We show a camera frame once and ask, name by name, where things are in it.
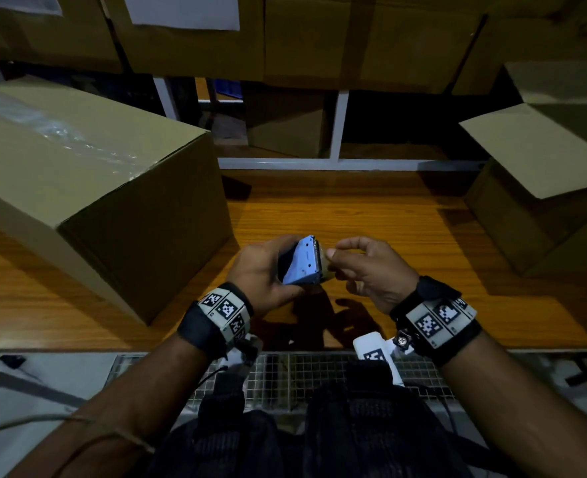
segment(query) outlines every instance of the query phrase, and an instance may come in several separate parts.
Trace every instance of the wooden table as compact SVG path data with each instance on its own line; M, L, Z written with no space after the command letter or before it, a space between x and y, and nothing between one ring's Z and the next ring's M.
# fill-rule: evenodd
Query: wooden table
M450 283L478 310L484 328L510 348L587 348L587 276L531 280L515 275L465 207L467 173L227 171L242 185L229 208L228 242L145 327L94 296L0 232L0 350L148 351L186 307L225 279L239 247L285 232L315 234L328 247L345 236L388 240L422 274ZM330 281L319 294L253 326L266 350L349 346L393 324Z

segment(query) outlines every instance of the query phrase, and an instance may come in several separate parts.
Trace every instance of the sealed cardboard box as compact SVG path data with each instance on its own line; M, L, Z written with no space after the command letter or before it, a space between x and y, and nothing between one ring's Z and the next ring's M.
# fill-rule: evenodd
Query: sealed cardboard box
M266 0L265 82L441 93L485 8L412 1Z
M0 84L0 230L146 323L232 235L207 131L35 78Z
M243 82L250 146L297 157L320 157L331 145L337 92Z
M587 271L587 61L506 67L518 100L461 123L493 157L466 203L521 274Z
M263 79L264 0L208 0L210 3L200 0L201 4L194 4L198 0L170 1L105 0L134 72L156 76ZM237 11L228 14L221 11L221 7L233 6L234 2ZM141 16L146 13L154 16ZM183 20L172 18L176 13L184 15L187 22L193 15L193 22L182 24ZM206 21L210 17L215 19L208 24ZM179 26L197 28L177 28Z
M453 95L488 94L506 62L578 59L587 60L587 16L574 15L560 22L489 16Z
M0 60L122 71L99 0L0 2Z

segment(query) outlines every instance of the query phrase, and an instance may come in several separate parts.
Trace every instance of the cable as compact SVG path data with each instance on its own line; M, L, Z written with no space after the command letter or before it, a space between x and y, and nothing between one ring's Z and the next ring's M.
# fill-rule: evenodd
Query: cable
M202 381L200 381L198 383L198 385L196 386L196 389L199 388L201 385L203 385L205 383L205 381L207 381L208 379L212 378L213 376L215 376L216 374L218 374L220 371L225 371L229 369L229 366L220 366L218 369L216 369L213 372L210 372L206 378L204 378Z
M26 425L28 423L40 423L43 421L82 421L83 423L90 423L93 425L99 425L104 427L106 430L111 431L112 433L120 436L124 440L130 441L135 445L138 445L145 449L149 454L154 454L156 449L153 446L149 445L145 441L140 438L137 438L131 433L119 429L115 426L109 425L107 423L103 423L101 421L97 421L94 418L90 418L88 416L70 416L69 414L37 414L35 416L27 416L25 418L19 419L11 419L10 421L6 421L5 423L0 424L0 431L7 430L9 428L15 428L16 426Z
M418 389L421 389L422 391L426 391L427 393L434 394L435 397L442 403L442 406L444 407L444 410L446 411L446 414L448 415L448 419L451 423L451 429L453 430L453 433L457 434L457 436L459 436L459 433L457 432L457 425L455 424L455 419L453 419L453 414L451 413L451 410L448 407L448 403L446 402L446 398L444 397L444 394L442 394L442 392L439 389L434 389L433 387L429 387L428 385L423 385L423 384L420 384L420 383L412 381L412 380L405 380L404 385L406 387L417 387Z

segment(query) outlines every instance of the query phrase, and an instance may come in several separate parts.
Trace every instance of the hand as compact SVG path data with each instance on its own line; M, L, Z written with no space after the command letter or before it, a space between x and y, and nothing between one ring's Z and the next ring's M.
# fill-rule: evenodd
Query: hand
M294 234L283 235L275 240L248 245L236 258L227 274L227 281L244 292L255 317L264 317L273 309L304 294L301 287L282 285L276 278L278 257L299 240L300 237Z
M364 254L348 252L357 249ZM385 314L416 288L419 274L385 241L366 236L345 238L327 250L330 268L338 280L346 280L346 289L354 295L369 297Z

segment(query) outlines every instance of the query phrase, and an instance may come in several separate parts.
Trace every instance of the person's left hand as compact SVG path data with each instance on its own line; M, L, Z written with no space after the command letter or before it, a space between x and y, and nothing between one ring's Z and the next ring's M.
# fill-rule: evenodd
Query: person's left hand
M282 285L276 278L278 257L299 240L297 235L286 234L275 240L248 245L236 258L227 281L244 292L254 309L254 317L264 317L304 294L301 287Z

